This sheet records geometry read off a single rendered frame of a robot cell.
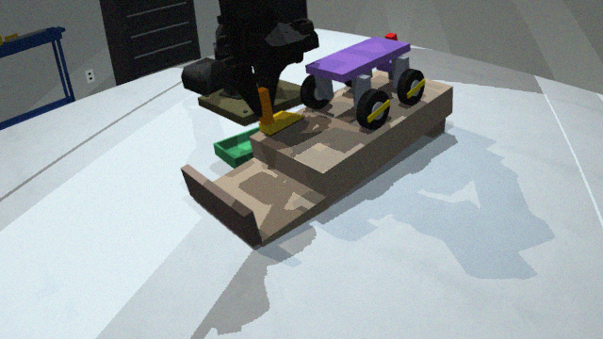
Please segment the brown wooden ramp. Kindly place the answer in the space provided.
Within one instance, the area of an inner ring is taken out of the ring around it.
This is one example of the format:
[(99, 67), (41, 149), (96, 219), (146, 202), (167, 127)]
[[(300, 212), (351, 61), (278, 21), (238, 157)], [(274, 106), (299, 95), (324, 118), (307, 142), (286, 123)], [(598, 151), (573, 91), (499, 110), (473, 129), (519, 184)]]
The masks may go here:
[(320, 110), (295, 112), (300, 121), (269, 136), (250, 136), (253, 158), (211, 182), (191, 165), (180, 168), (188, 193), (252, 247), (262, 247), (318, 216), (420, 137), (445, 132), (453, 86), (425, 79), (415, 105), (399, 100), (392, 71), (372, 73), (373, 89), (390, 109), (377, 130), (356, 118), (345, 86)]

